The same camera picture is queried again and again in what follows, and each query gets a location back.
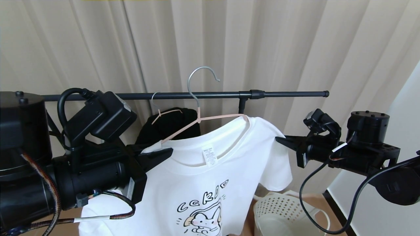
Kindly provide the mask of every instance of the laundry basket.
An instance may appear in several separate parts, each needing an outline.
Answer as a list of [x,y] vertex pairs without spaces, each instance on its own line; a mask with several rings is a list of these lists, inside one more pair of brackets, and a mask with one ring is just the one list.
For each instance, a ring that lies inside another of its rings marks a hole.
[[[263,198],[255,197],[254,205],[255,231],[254,236],[324,236],[303,212],[299,199],[291,191],[284,194],[270,192]],[[309,215],[315,219],[315,214],[322,212],[327,218],[330,228],[330,218],[323,210],[304,202]]]

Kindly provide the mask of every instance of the cartoon rabbit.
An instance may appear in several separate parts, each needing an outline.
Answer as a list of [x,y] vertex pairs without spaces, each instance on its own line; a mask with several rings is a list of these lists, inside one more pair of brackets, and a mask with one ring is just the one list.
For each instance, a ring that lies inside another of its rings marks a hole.
[[197,227],[191,230],[194,233],[201,233],[205,236],[218,236],[221,231],[221,220],[221,208],[218,206],[212,217],[208,217],[206,212],[198,212],[190,216],[185,221],[184,226],[191,224]]

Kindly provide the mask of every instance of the beige curtain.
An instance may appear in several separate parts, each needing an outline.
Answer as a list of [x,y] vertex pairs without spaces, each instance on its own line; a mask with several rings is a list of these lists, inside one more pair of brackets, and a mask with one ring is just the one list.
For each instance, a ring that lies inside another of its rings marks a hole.
[[[329,98],[247,102],[246,114],[289,135],[307,134],[302,120],[315,108],[343,127],[353,110],[386,111],[420,60],[418,0],[0,1],[0,30],[2,91],[186,92],[189,74],[202,65],[221,82],[201,71],[193,91],[329,90]],[[123,135],[126,143],[152,113],[148,102],[131,105],[139,119]],[[68,102],[68,116],[81,106]],[[237,99],[202,101],[206,116],[237,106]],[[47,108],[58,122],[55,103]],[[55,140],[54,150],[62,152]],[[292,152],[290,162],[293,190],[319,166],[298,168]],[[307,191],[324,191],[336,175],[324,169]]]

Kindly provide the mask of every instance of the shirt neckline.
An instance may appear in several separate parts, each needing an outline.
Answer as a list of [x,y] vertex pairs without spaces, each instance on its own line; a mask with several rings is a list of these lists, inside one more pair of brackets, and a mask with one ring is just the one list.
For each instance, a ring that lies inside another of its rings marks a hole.
[[223,136],[225,135],[225,133],[229,132],[229,130],[231,129],[236,129],[238,127],[243,126],[244,129],[241,130],[241,136],[239,137],[239,139],[237,139],[237,142],[234,146],[232,146],[229,150],[226,150],[227,153],[222,155],[222,156],[218,156],[218,163],[212,167],[209,167],[208,165],[200,165],[200,166],[189,166],[189,165],[185,165],[183,163],[178,162],[177,160],[175,160],[174,158],[170,157],[168,158],[166,161],[164,161],[163,163],[161,163],[161,165],[168,169],[168,171],[172,172],[172,173],[176,173],[176,174],[181,174],[181,175],[197,175],[197,174],[201,174],[204,173],[210,169],[213,169],[217,166],[219,166],[220,164],[222,164],[223,162],[225,162],[226,160],[228,160],[231,155],[233,155],[238,149],[239,147],[241,147],[242,143],[244,142],[244,140],[247,139],[247,137],[249,136],[250,131],[252,130],[252,128],[254,127],[254,118],[252,117],[248,117],[249,122],[246,122],[244,120],[243,117],[237,117],[236,119],[228,122],[227,124],[225,124],[224,126],[209,132],[207,134],[198,136],[198,137],[194,137],[194,138],[189,138],[189,139],[181,139],[181,140],[169,140],[163,144],[161,144],[162,148],[173,148],[174,151],[176,152],[176,150],[178,149],[201,149],[202,147],[211,144],[214,140],[216,139],[220,139],[223,138]]

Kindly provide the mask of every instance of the metal hook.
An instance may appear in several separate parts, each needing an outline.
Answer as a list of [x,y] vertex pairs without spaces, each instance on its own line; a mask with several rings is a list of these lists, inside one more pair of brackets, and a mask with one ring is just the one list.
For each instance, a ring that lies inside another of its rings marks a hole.
[[154,102],[153,102],[153,97],[155,96],[155,94],[157,94],[157,93],[159,93],[159,92],[156,92],[156,93],[154,93],[153,95],[152,95],[152,99],[151,99],[151,101],[152,101],[152,104],[155,106],[155,107],[157,107],[157,109],[159,110],[159,106],[158,105],[156,105]]
[[197,69],[195,69],[195,70],[193,70],[193,72],[189,75],[189,78],[188,78],[188,83],[187,83],[187,87],[188,87],[188,92],[189,92],[189,94],[197,101],[197,107],[199,108],[200,107],[200,102],[198,101],[198,98],[194,95],[194,94],[192,94],[192,92],[191,92],[191,87],[190,87],[190,85],[189,85],[189,81],[191,80],[191,77],[192,77],[192,75],[197,71],[197,70],[199,70],[199,69],[209,69],[210,71],[211,71],[211,73],[213,74],[213,76],[214,76],[214,79],[216,80],[216,81],[218,81],[218,82],[220,82],[220,80],[217,78],[217,76],[216,76],[216,74],[214,73],[214,70],[212,69],[212,68],[210,68],[210,67],[208,67],[208,66],[200,66],[200,67],[198,67]]

